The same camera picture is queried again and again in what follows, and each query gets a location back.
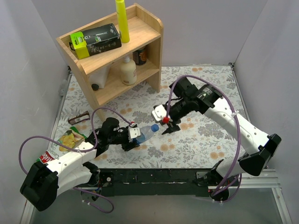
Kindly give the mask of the small blue bottle cap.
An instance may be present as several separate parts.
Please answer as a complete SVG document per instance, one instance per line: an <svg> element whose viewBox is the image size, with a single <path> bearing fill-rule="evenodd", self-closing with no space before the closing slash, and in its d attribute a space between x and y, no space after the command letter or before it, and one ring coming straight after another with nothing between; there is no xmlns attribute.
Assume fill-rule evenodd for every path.
<svg viewBox="0 0 299 224"><path fill-rule="evenodd" d="M153 132L157 132L157 131L159 130L159 126L158 126L157 124L153 124L153 125L151 126L151 130L152 130Z"/></svg>

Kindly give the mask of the blue label water bottle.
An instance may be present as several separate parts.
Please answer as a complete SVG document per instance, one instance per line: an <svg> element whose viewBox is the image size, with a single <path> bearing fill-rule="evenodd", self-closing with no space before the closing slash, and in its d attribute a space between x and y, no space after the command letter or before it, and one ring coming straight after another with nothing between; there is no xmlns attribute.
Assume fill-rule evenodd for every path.
<svg viewBox="0 0 299 224"><path fill-rule="evenodd" d="M140 130L141 130L141 136L136 138L136 141L139 144L142 144L142 143L148 141L156 133L151 130L151 126L144 126Z"/></svg>

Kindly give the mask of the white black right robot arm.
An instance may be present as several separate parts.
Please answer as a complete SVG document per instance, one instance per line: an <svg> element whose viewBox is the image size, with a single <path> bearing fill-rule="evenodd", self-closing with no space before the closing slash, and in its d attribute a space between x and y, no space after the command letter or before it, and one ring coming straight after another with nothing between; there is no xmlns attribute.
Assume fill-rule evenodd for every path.
<svg viewBox="0 0 299 224"><path fill-rule="evenodd" d="M245 150L244 155L236 155L231 160L221 159L213 168L200 177L199 185L222 186L227 180L242 173L259 176L273 157L281 142L277 134L269 135L247 121L232 106L229 99L210 83L197 88L188 76L178 78L170 86L171 94L179 101L154 107L152 116L155 121L168 127L164 133L179 131L180 120L191 112L199 112L224 128L237 140L237 150Z"/></svg>

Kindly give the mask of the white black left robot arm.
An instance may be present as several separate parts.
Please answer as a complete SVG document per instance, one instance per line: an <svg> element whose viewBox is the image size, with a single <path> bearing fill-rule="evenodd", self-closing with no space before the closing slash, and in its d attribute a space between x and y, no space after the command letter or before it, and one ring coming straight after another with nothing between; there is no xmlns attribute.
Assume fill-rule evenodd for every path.
<svg viewBox="0 0 299 224"><path fill-rule="evenodd" d="M27 172L20 193L38 211L44 211L65 191L81 184L96 186L100 169L91 160L107 151L110 145L121 145L124 151L137 147L136 139L140 135L136 123L120 127L118 119L107 118L71 151L46 163L35 162Z"/></svg>

